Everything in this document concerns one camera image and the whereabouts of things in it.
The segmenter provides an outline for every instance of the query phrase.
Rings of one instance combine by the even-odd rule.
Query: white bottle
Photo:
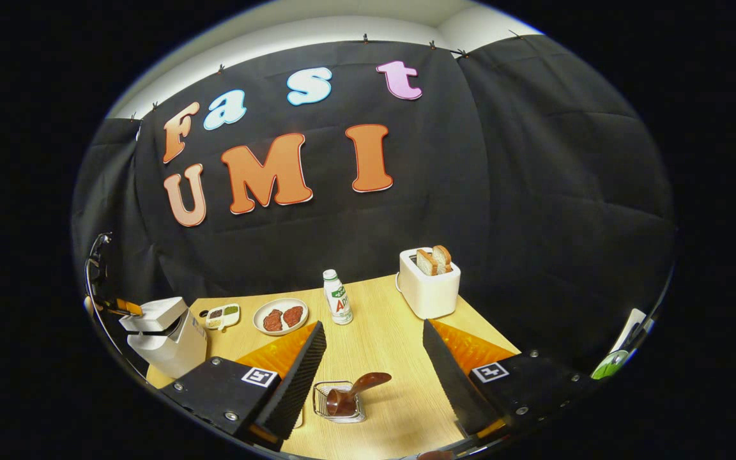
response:
[[[322,273],[322,290],[325,292],[325,300],[331,310],[331,319],[337,324],[348,324],[354,318],[351,313],[351,304],[348,302],[348,294],[345,286],[339,282],[337,272],[332,269]]]

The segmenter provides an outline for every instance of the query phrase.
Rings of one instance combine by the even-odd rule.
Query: ceiling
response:
[[[274,0],[243,12],[185,43],[136,80],[121,101],[128,100],[141,88],[192,56],[266,27],[316,17],[360,15],[405,20],[437,28],[456,13],[473,6],[479,6],[479,3],[470,0]]]

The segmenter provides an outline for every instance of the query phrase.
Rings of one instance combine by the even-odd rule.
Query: white device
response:
[[[147,363],[170,378],[181,378],[206,360],[203,326],[183,297],[154,300],[141,305],[141,316],[125,316],[119,323],[131,334],[126,343]]]
[[[456,311],[456,302],[459,300],[459,278],[462,271],[458,265],[450,262],[450,267],[453,268],[450,273],[426,275],[417,267],[418,249],[426,253],[433,251],[432,248],[423,247],[399,253],[397,290],[420,319],[451,314]]]

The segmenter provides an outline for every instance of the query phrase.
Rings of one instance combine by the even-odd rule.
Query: white toaster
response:
[[[427,276],[417,267],[417,250],[426,253],[429,247],[404,250],[399,253],[397,291],[420,319],[438,318],[456,311],[459,300],[459,278],[462,271],[450,262],[453,271],[441,275]]]

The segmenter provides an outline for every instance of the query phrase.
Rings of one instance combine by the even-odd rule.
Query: plate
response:
[[[227,326],[233,326],[240,320],[240,304],[229,303],[211,309],[206,315],[206,327],[222,331]]]
[[[282,315],[280,315],[280,323],[283,324],[283,330],[282,331],[266,331],[266,329],[263,328],[263,320],[268,316],[268,314],[275,309],[277,311],[281,311],[285,313],[288,311],[288,309],[296,306],[303,307],[303,316],[300,317],[299,323],[295,324],[292,327],[289,327],[288,324],[286,324],[286,320],[283,319]],[[306,305],[303,300],[299,299],[277,299],[272,300],[271,302],[266,303],[266,305],[263,305],[259,309],[257,309],[256,312],[254,312],[254,316],[252,317],[252,323],[255,327],[257,327],[257,330],[260,332],[263,332],[263,334],[266,335],[286,335],[289,332],[294,332],[297,329],[299,329],[300,326],[303,326],[306,320],[309,319],[309,306]]]

